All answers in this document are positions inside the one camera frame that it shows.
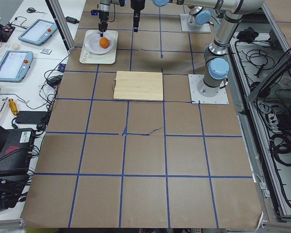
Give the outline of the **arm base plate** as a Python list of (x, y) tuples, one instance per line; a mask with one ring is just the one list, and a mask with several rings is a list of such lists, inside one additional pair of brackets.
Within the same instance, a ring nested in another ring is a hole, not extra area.
[(219, 87), (208, 87), (204, 84), (204, 75), (189, 74), (191, 103), (193, 104), (229, 104), (224, 81)]
[(196, 24), (195, 20), (190, 26), (188, 24), (189, 14), (180, 14), (181, 29), (183, 33), (199, 33), (199, 34), (210, 34), (211, 28), (208, 23), (203, 25)]

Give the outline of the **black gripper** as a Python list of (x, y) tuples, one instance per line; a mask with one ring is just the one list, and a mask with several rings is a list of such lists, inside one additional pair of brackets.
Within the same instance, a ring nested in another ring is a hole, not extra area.
[(99, 14), (99, 19), (100, 19), (100, 22), (98, 24), (98, 28), (100, 31), (100, 36), (103, 37), (104, 32), (108, 28), (109, 12), (99, 11), (98, 14)]
[(145, 8), (145, 0), (131, 0), (130, 7), (133, 10), (133, 31), (138, 32), (140, 13)]

